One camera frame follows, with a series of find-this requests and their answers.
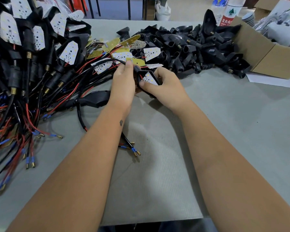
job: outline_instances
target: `finger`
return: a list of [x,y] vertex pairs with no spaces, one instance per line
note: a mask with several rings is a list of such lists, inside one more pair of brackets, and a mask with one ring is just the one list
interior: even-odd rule
[[158,85],[153,85],[153,84],[145,82],[143,80],[140,81],[139,85],[143,90],[145,90],[148,93],[151,93],[153,96],[157,97],[156,94],[158,93],[158,90],[159,90]]
[[121,63],[121,64],[118,66],[117,70],[115,71],[114,75],[115,75],[115,76],[116,76],[116,75],[120,75],[120,74],[124,73],[124,71],[125,71],[125,66]]
[[132,63],[131,60],[128,60],[126,62],[126,67],[125,67],[124,74],[133,76],[133,63]]
[[162,78],[162,81],[164,81],[165,78],[166,78],[168,75],[170,75],[171,73],[172,73],[171,71],[169,71],[168,69],[166,69],[166,68],[164,68],[164,67],[158,67],[158,68],[155,70],[155,72],[154,72],[156,78],[161,77],[161,78]]

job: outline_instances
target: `hand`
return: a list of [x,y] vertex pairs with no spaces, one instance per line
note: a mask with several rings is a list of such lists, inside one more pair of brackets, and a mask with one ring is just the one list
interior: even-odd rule
[[163,105],[171,109],[176,115],[185,109],[191,101],[177,76],[166,68],[158,67],[155,71],[157,78],[162,78],[162,85],[153,85],[140,81],[142,89],[154,95]]
[[131,110],[134,94],[133,63],[129,60],[126,65],[120,64],[114,73],[108,106],[123,111],[126,117]]

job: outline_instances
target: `person's left hand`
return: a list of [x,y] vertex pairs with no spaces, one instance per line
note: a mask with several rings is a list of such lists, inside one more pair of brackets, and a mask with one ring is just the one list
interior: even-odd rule
[[131,110],[134,94],[133,63],[129,60],[126,65],[120,64],[114,73],[108,105],[120,109],[126,117]]

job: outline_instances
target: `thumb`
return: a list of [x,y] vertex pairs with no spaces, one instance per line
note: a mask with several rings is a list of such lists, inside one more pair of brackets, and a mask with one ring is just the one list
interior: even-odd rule
[[158,89],[159,89],[158,85],[153,85],[153,84],[145,82],[143,80],[140,81],[139,85],[143,90],[147,91],[148,93],[151,93],[152,95],[154,95],[156,97],[156,94],[157,94]]
[[127,60],[126,66],[125,66],[125,74],[132,74],[133,75],[133,63],[131,60]]

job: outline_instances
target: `pile of black plastic housings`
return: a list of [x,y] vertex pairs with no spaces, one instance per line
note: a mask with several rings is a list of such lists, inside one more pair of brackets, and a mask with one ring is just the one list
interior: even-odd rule
[[[140,40],[147,43],[146,48],[159,47],[161,53],[147,63],[161,63],[175,73],[194,69],[196,74],[213,66],[227,73],[244,78],[251,69],[243,54],[236,53],[238,46],[232,38],[240,30],[240,25],[218,27],[213,12],[207,10],[203,25],[180,26],[169,30],[164,27],[148,26],[137,32]],[[117,32],[121,40],[128,39],[129,28]],[[142,49],[131,50],[133,56],[144,55]]]

